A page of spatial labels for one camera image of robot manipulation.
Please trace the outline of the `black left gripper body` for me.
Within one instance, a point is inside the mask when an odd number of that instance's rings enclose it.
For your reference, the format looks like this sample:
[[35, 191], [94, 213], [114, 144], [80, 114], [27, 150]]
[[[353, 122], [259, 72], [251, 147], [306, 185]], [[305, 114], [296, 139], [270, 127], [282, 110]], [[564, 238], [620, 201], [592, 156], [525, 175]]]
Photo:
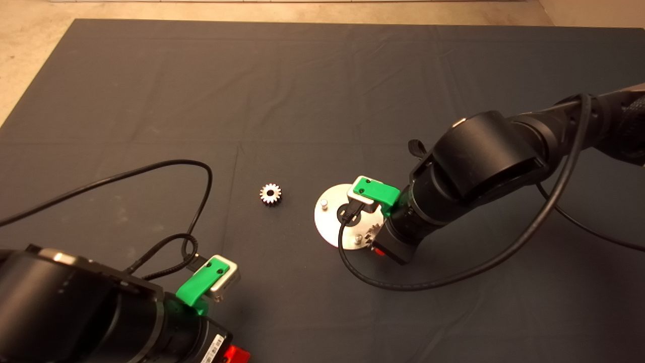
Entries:
[[197, 362], [221, 362], [233, 334], [217, 323], [204, 323], [197, 343]]

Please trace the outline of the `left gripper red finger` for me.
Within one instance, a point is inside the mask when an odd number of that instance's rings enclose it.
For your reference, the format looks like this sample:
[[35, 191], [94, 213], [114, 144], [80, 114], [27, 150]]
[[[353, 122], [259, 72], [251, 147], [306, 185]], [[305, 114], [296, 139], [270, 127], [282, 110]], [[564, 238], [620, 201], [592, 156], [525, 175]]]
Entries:
[[223, 355], [223, 362], [225, 363], [248, 363], [251, 354], [238, 347], [237, 345], [230, 345]]

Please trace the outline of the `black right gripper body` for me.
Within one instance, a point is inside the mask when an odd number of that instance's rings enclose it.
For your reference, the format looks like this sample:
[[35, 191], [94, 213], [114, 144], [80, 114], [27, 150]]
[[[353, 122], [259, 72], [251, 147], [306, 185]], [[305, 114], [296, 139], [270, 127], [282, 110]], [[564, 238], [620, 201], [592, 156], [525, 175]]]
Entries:
[[385, 220], [375, 237], [375, 248], [401, 266], [412, 261], [418, 246], [419, 239], [396, 230], [391, 218]]

